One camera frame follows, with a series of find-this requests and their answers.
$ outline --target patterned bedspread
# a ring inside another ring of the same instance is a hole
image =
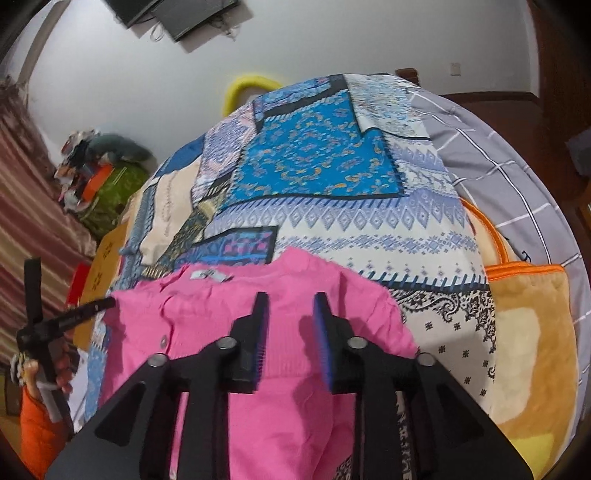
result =
[[[144,187],[116,289],[186,262],[268,263],[292,245],[381,283],[423,351],[485,411],[494,306],[452,179],[395,76],[337,75],[244,105]],[[87,417],[109,332],[97,321]]]

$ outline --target wall outlet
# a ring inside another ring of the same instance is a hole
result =
[[[451,75],[452,77],[462,76],[462,65],[459,63],[450,63],[449,64],[449,75]]]

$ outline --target clothing label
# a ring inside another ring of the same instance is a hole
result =
[[[232,276],[218,272],[212,268],[208,270],[195,270],[193,273],[191,273],[191,280],[203,280],[204,278],[211,278],[213,281],[222,283],[231,280]]]

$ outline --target pile of clothes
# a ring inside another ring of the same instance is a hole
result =
[[[139,164],[152,154],[127,138],[97,130],[74,132],[61,153],[64,160],[55,174],[62,185],[59,202],[100,239],[146,181]]]

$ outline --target pink sweater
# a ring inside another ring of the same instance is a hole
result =
[[[259,390],[229,399],[231,478],[332,479],[352,452],[354,399],[331,395],[323,384],[313,297],[326,292],[333,313],[349,319],[356,335],[388,353],[412,357],[417,346],[398,305],[380,285],[295,248],[270,265],[215,267],[233,276],[223,283],[191,279],[194,271],[208,268],[187,265],[135,290],[113,293],[118,308],[104,318],[113,334],[100,403],[150,355],[193,355],[228,335],[235,319],[250,314],[256,293],[266,291],[269,331]],[[177,429],[172,478],[180,435]]]

